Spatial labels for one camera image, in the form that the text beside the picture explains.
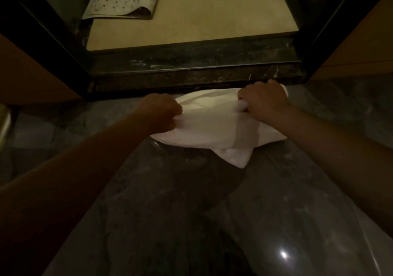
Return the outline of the person's left hand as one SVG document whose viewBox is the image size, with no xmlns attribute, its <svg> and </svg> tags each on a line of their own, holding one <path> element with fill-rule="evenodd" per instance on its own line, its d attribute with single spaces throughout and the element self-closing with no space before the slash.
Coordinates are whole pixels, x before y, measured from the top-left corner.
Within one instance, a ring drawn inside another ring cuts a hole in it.
<svg viewBox="0 0 393 276">
<path fill-rule="evenodd" d="M 169 94 L 150 94 L 145 96 L 134 110 L 134 115 L 146 127 L 149 135 L 165 133 L 166 96 Z"/>
</svg>

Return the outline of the person's right hand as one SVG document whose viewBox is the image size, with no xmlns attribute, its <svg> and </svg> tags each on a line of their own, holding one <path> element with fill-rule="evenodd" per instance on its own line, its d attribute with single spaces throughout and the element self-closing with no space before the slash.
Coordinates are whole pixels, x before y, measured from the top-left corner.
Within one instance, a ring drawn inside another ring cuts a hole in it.
<svg viewBox="0 0 393 276">
<path fill-rule="evenodd" d="M 275 80 L 258 81 L 244 89 L 255 89 L 255 119 L 262 123 L 273 122 L 291 106 L 283 86 Z"/>
</svg>

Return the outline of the white towel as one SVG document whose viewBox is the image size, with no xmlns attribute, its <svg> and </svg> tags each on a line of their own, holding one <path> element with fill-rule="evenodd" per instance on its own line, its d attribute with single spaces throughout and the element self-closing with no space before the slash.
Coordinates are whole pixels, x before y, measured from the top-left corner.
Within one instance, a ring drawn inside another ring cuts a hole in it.
<svg viewBox="0 0 393 276">
<path fill-rule="evenodd" d="M 183 109 L 175 118 L 176 128 L 151 137 L 166 145 L 210 149 L 229 164 L 245 168 L 254 148 L 287 137 L 252 118 L 247 102 L 238 99 L 239 90 L 199 90 L 176 98 Z"/>
</svg>

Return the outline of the person's left forearm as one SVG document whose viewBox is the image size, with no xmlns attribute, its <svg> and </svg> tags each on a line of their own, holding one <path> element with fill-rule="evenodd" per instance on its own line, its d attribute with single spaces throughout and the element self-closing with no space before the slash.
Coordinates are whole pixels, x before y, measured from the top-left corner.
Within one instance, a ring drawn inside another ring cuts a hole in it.
<svg viewBox="0 0 393 276">
<path fill-rule="evenodd" d="M 0 276 L 41 275 L 128 156 L 163 117 L 147 110 L 0 188 Z"/>
</svg>

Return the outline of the person's right forearm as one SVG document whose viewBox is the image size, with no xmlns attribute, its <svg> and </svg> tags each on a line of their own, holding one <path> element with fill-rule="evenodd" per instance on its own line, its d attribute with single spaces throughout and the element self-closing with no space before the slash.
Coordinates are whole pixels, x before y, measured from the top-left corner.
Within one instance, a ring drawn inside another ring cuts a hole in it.
<svg viewBox="0 0 393 276">
<path fill-rule="evenodd" d="M 289 105 L 267 124 L 291 139 L 393 238 L 393 149 Z"/>
</svg>

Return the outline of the black marble threshold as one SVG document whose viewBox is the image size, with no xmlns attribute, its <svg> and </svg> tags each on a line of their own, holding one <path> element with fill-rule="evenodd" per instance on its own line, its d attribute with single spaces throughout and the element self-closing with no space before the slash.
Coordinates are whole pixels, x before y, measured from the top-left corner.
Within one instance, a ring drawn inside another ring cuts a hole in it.
<svg viewBox="0 0 393 276">
<path fill-rule="evenodd" d="M 141 95 L 307 79 L 293 34 L 258 35 L 93 51 L 92 95 Z"/>
</svg>

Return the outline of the wooden panel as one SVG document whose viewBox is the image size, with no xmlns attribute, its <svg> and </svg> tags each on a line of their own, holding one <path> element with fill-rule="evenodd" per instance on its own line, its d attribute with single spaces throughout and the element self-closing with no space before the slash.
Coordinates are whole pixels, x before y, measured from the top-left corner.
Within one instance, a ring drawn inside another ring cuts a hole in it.
<svg viewBox="0 0 393 276">
<path fill-rule="evenodd" d="M 311 80 L 393 73 L 393 0 L 380 0 Z"/>
<path fill-rule="evenodd" d="M 0 34 L 0 104 L 28 105 L 81 97 Z"/>
</svg>

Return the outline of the black door frame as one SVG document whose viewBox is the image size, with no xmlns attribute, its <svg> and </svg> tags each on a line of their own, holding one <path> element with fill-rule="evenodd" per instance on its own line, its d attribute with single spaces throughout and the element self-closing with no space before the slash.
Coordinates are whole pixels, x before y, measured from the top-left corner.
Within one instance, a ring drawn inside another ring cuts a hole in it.
<svg viewBox="0 0 393 276">
<path fill-rule="evenodd" d="M 298 26 L 291 46 L 307 81 L 380 0 L 285 0 Z"/>
<path fill-rule="evenodd" d="M 47 0 L 0 0 L 0 34 L 81 97 L 92 58 Z"/>
</svg>

